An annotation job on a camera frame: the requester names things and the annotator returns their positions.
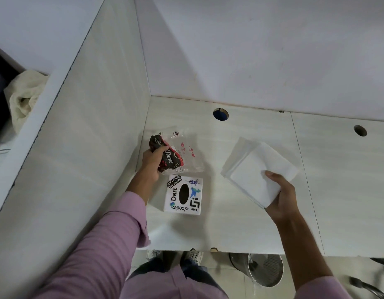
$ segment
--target wall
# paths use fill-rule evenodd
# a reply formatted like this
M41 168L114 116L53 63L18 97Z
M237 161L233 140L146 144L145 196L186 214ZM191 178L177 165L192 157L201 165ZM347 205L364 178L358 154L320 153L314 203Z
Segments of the wall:
M26 69L51 74L83 35L95 1L0 0L0 49Z
M149 100L134 0L105 0L0 212L0 298L28 297L127 184Z
M135 0L152 95L384 120L384 0Z

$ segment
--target person's left hand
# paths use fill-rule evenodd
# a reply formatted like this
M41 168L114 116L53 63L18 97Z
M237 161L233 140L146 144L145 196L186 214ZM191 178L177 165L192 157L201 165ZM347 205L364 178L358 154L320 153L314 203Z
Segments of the person's left hand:
M163 153L165 150L168 150L167 146L161 146L154 152L152 152L150 149L146 150L143 153L142 167L139 170L140 173L154 182L157 181L159 179L159 171L157 171L157 168L162 161Z

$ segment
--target tile floor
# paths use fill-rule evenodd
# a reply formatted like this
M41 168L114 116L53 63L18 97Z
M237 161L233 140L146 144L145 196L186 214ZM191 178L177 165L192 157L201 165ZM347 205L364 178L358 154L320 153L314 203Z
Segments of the tile floor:
M202 266L209 269L211 276L224 289L230 299L278 299L293 298L294 286L289 265L285 256L284 274L281 282L272 288L254 286L242 272L236 270L229 261L228 253L204 252ZM364 257L326 257L334 275L346 287L353 299L375 299L364 289L357 289L348 284L348 276L379 287L384 292L384 271L381 265ZM132 260L131 271L146 262L146 251L138 250Z

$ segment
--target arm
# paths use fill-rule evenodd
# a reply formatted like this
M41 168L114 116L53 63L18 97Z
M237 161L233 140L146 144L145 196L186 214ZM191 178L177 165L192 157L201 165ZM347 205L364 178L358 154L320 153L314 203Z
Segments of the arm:
M142 167L127 192L110 207L34 298L119 298L136 247L149 244L146 204L166 149L144 153Z
M266 176L280 185L281 191L266 208L276 224L292 274L296 298L350 298L332 271L297 207L294 186L279 174Z

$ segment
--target round hole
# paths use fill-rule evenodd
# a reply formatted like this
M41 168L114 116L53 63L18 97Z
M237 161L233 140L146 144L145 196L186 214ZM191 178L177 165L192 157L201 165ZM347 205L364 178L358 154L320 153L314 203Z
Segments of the round hole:
M226 121L229 118L228 111L222 108L215 109L213 115L219 121Z
M359 135L359 136L366 136L368 133L365 130L363 126L360 125L355 125L354 126L354 131Z

